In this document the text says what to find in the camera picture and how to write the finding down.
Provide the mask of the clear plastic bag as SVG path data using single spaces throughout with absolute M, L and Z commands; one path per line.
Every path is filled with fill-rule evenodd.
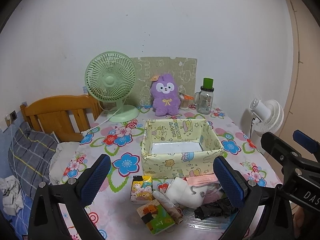
M 185 217 L 184 224 L 187 227 L 202 231 L 225 231 L 233 221 L 231 217 L 210 217 L 204 220 L 195 217 Z

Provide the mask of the yellow cartoon fabric box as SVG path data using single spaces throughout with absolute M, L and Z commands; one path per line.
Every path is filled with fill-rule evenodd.
M 141 146 L 143 173 L 152 178 L 213 173 L 223 146 L 205 119 L 153 119 L 145 123 Z

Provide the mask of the pink packet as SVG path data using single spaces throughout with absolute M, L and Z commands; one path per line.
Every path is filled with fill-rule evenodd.
M 186 180 L 190 186 L 206 186 L 218 181 L 215 174 L 187 177 Z

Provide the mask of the glass jar green lid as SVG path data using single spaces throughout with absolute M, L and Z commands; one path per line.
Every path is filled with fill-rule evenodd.
M 194 95 L 194 105 L 200 114 L 210 114 L 214 98 L 214 80 L 205 77 L 200 91 Z

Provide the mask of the cartoon tissue pack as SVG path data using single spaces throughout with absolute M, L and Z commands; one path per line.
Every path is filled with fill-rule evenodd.
M 133 176 L 130 200 L 136 204 L 146 204 L 153 200 L 150 176 Z

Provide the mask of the purple plush bunny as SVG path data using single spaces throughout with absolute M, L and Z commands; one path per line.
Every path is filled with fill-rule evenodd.
M 181 103 L 178 85 L 170 73 L 160 75 L 157 80 L 152 82 L 151 95 L 156 116 L 178 114 Z

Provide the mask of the grey plaid pillow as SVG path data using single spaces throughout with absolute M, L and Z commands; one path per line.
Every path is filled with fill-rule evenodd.
M 28 122 L 21 123 L 13 136 L 8 151 L 9 165 L 29 198 L 34 199 L 39 183 L 50 184 L 49 167 L 56 148 L 54 133 L 35 131 Z

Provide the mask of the white crumpled cloth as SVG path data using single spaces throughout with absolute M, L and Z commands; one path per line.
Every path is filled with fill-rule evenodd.
M 0 178 L 3 210 L 7 215 L 16 216 L 23 209 L 23 197 L 19 181 L 14 176 Z

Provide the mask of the black plastic bag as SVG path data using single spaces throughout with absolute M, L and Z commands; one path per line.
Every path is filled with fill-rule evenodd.
M 195 218 L 204 220 L 211 217 L 225 217 L 236 214 L 239 211 L 234 207 L 230 200 L 226 198 L 219 199 L 213 203 L 203 204 L 194 210 Z

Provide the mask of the wall socket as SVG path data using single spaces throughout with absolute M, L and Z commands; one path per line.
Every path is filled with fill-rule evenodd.
M 10 120 L 11 121 L 15 121 L 17 119 L 17 114 L 16 114 L 16 111 L 12 111 L 10 113 Z

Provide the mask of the green bear tissue pack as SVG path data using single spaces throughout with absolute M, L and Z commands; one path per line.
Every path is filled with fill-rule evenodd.
M 157 235 L 176 224 L 156 199 L 140 206 L 137 213 L 152 235 Z

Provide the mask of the floral tablecloth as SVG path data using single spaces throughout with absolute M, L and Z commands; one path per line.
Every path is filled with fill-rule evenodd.
M 137 118 L 124 123 L 106 122 L 100 116 L 82 139 L 62 172 L 61 183 L 78 178 L 101 154 L 111 159 L 111 168 L 93 203 L 85 208 L 104 239 L 152 239 L 130 200 L 133 176 L 143 175 L 141 146 L 147 120 L 156 119 L 149 106 L 139 107 Z M 274 187 L 279 177 L 255 144 L 219 107 L 210 114 L 197 113 L 194 106 L 162 119 L 205 119 L 223 146 L 223 157 L 246 179 Z M 152 178 L 152 189 L 166 189 L 173 178 Z

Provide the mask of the green cartoon wall sheet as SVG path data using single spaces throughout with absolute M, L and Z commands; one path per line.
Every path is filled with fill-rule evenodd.
M 134 106 L 149 106 L 153 98 L 150 93 L 151 78 L 155 75 L 171 74 L 178 85 L 178 91 L 193 95 L 196 83 L 197 59 L 176 57 L 135 57 L 132 59 L 137 79 L 131 94 L 125 102 Z

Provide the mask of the white cloth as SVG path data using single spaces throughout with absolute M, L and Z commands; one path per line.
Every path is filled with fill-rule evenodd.
M 196 209 L 201 206 L 208 186 L 191 186 L 186 180 L 176 177 L 168 186 L 165 195 L 174 204 Z
M 23 209 L 23 197 L 19 181 L 14 176 L 0 178 L 3 210 L 7 215 L 16 216 Z

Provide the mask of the wooden bed headboard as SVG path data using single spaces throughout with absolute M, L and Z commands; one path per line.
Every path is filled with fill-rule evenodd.
M 102 113 L 99 101 L 90 95 L 59 95 L 37 100 L 26 106 L 20 105 L 22 116 L 33 130 L 47 134 L 55 133 L 62 142 L 83 138 L 89 129 L 87 112 L 93 119 Z

